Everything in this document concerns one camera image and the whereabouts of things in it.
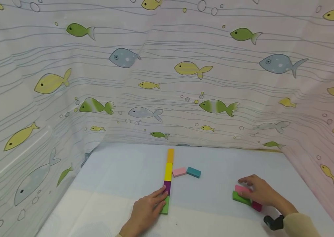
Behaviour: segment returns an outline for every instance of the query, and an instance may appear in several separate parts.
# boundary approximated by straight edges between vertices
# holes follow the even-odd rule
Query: green block
[[[237,193],[236,191],[233,191],[233,200],[251,206],[251,200],[239,196],[238,193]]]
[[[169,195],[164,200],[166,201],[166,204],[164,205],[164,207],[163,207],[162,211],[160,212],[160,214],[167,215],[168,214],[168,206],[169,206]]]

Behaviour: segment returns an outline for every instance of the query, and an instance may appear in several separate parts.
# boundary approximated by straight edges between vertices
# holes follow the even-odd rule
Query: fabric wall
[[[101,141],[281,151],[334,220],[334,1],[0,0],[0,236]]]

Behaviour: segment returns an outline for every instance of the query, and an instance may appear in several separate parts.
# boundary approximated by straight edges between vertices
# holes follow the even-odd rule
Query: green fish
[[[281,148],[285,147],[285,145],[279,144],[277,142],[267,142],[267,143],[264,143],[263,145],[267,147],[277,146],[280,150]]]
[[[81,104],[79,111],[80,112],[92,112],[92,113],[105,111],[108,114],[112,115],[114,113],[113,112],[114,108],[115,108],[114,103],[111,101],[106,102],[105,106],[103,106],[100,102],[98,102],[94,98],[88,97]]]
[[[251,39],[251,42],[256,45],[256,40],[262,32],[254,33],[247,28],[239,28],[230,33],[231,37],[238,41],[245,41]]]
[[[92,38],[92,40],[95,40],[93,34],[94,28],[95,27],[85,28],[84,26],[78,23],[72,23],[69,26],[67,26],[67,32],[76,37],[83,37],[84,35],[89,35],[89,37]]]
[[[229,107],[226,107],[221,100],[207,100],[200,103],[200,107],[209,113],[222,113],[226,111],[230,117],[234,116],[233,110],[238,110],[238,105],[239,103],[232,103]]]
[[[167,139],[168,140],[168,137],[169,137],[169,134],[163,134],[163,133],[161,133],[161,132],[152,132],[152,133],[150,133],[152,136],[154,136],[154,137],[164,137],[165,139]]]
[[[71,167],[69,167],[68,169],[64,170],[60,174],[60,177],[59,177],[59,180],[58,180],[58,184],[56,185],[57,187],[59,186],[59,184],[62,182],[62,180],[67,176],[68,172],[70,172],[70,171],[73,171],[72,164],[71,164]]]

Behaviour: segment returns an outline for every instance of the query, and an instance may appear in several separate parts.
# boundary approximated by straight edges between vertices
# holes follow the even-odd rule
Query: block
[[[196,178],[200,178],[201,171],[197,170],[197,169],[193,169],[192,167],[188,167],[187,174],[192,175],[192,176],[194,176]]]
[[[168,191],[168,195],[171,193],[171,181],[164,181],[164,185],[166,185],[166,190]]]
[[[175,153],[175,149],[168,149],[168,153],[167,153],[167,163],[171,163],[173,164],[173,156]]]
[[[236,191],[233,191],[233,200],[251,206],[251,200],[239,196],[238,193],[237,193]]]
[[[240,193],[240,192],[251,192],[252,193],[252,190],[251,189],[248,189],[246,187],[243,187],[243,186],[240,186],[240,185],[236,185],[235,187],[235,191],[237,193]]]
[[[172,180],[172,164],[167,163],[166,164],[166,173],[164,175],[165,181],[171,181]]]
[[[169,195],[164,200],[166,201],[166,204],[164,205],[164,207],[163,207],[162,211],[160,212],[160,214],[167,215],[168,214],[168,207],[169,207]]]
[[[257,203],[255,201],[252,201],[251,207],[257,210],[258,212],[262,211],[262,205],[260,203]]]
[[[185,168],[185,167],[181,167],[181,168],[172,170],[172,174],[175,178],[179,177],[179,176],[182,176],[182,175],[185,175],[186,173],[187,173],[187,168]]]

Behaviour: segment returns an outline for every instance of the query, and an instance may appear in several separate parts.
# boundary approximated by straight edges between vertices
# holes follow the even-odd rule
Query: left hand
[[[164,199],[168,192],[163,193],[165,189],[166,186],[163,186],[134,203],[130,219],[119,232],[122,237],[137,237],[156,222],[166,204]]]

